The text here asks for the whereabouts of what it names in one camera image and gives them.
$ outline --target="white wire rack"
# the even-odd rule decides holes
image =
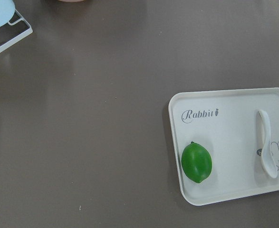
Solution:
[[[14,36],[13,38],[6,41],[5,43],[1,43],[0,44],[0,53],[33,32],[31,25],[21,16],[21,14],[17,10],[15,10],[15,14],[19,17],[19,19],[17,19],[14,22],[9,21],[6,25],[13,27],[17,23],[23,21],[26,24],[26,28],[22,32],[20,32],[18,35]]]

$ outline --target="rectangular tray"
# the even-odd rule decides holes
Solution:
[[[275,179],[260,161],[259,109],[270,119]],[[180,188],[189,203],[205,205],[279,190],[279,88],[179,93],[170,100],[169,116]],[[211,174],[199,184],[187,178],[181,166],[191,141],[212,158]]]

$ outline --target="table surface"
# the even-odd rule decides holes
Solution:
[[[179,92],[279,87],[279,0],[15,0],[0,54],[0,228],[279,227],[279,191],[181,195]]]

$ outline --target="green fruit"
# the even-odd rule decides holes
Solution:
[[[196,183],[201,183],[211,173],[211,156],[204,147],[198,143],[191,142],[183,150],[182,168],[189,179]]]

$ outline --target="spoon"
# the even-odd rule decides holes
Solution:
[[[264,145],[261,152],[261,162],[265,172],[272,178],[278,176],[276,163],[271,153],[271,127],[267,112],[258,110],[264,126]]]

